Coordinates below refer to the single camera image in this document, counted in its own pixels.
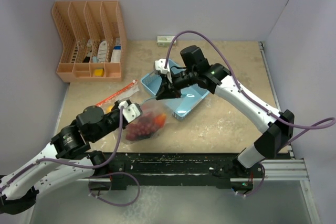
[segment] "blue plastic tray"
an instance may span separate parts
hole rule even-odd
[[[172,60],[169,60],[169,66],[179,67],[179,65]],[[172,69],[173,73],[178,73],[180,71],[182,70],[176,68]],[[154,72],[151,72],[141,78],[141,83],[145,90],[153,97],[159,90],[161,77],[154,74]],[[198,85],[195,84],[188,88],[182,89],[181,94],[184,94],[185,97],[181,98],[182,102],[177,108],[175,106],[176,103],[174,104],[173,101],[168,100],[166,102],[166,105],[174,111],[173,116],[179,121],[182,121],[190,113],[190,111],[209,94],[209,91],[206,89],[201,89]]]

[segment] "plastic file organizer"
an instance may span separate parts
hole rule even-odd
[[[57,74],[64,82],[122,80],[127,37],[118,1],[57,1],[52,15],[63,43]],[[110,62],[117,38],[121,44],[120,61]],[[92,62],[104,40],[105,62]],[[102,77],[94,75],[96,69],[103,69]]]
[[[169,60],[169,66],[179,67],[179,65],[172,60]],[[178,73],[182,70],[173,68],[171,71],[173,73]],[[155,96],[161,84],[161,77],[154,74],[154,72],[151,72],[141,78],[141,83],[151,96]],[[202,89],[195,84],[182,89],[181,93],[183,98],[181,98],[182,101],[180,101],[177,108],[176,102],[174,102],[175,99],[169,99],[166,101],[166,105],[174,111],[173,116],[179,121],[182,121],[191,112],[191,110],[209,94],[209,91]]]

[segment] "orange desk organizer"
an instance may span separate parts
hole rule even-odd
[[[64,82],[122,80],[127,37],[118,1],[56,1],[52,15],[63,43],[56,73]],[[116,38],[120,38],[121,59],[110,63]],[[91,48],[87,47],[89,39]],[[94,63],[92,57],[97,56],[103,40],[108,44],[106,60]],[[91,50],[90,61],[83,63]],[[96,77],[96,69],[103,69],[104,75]]]

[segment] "white label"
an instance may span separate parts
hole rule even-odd
[[[110,62],[120,63],[120,58],[121,58],[121,50],[115,49],[112,52],[112,57],[111,57],[111,61]]]
[[[98,61],[105,62],[106,54],[107,54],[107,42],[106,40],[104,40],[100,43],[98,48],[98,55],[97,55]]]

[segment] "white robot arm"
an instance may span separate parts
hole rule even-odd
[[[111,112],[87,107],[83,113],[34,158],[15,172],[0,177],[0,213],[17,214],[30,208],[39,197],[81,178],[108,173],[108,160],[102,152],[86,153],[89,142],[127,126],[141,115],[140,106],[129,100],[116,102]]]
[[[212,94],[231,103],[246,115],[262,133],[262,136],[253,145],[244,149],[236,157],[235,165],[244,170],[251,168],[265,158],[275,158],[276,154],[292,137],[293,128],[279,122],[270,114],[273,113],[281,119],[293,123],[293,113],[289,110],[280,112],[273,108],[241,83],[239,83],[240,87],[237,87],[229,70],[218,63],[209,65],[199,47],[189,46],[181,51],[181,56],[186,67],[180,68],[183,70],[178,73],[173,73],[169,64],[165,67],[166,59],[155,61],[154,72],[162,78],[156,99],[179,98],[181,97],[181,89],[194,84],[207,89]],[[242,90],[254,101],[268,108],[268,112],[247,99],[242,94]]]

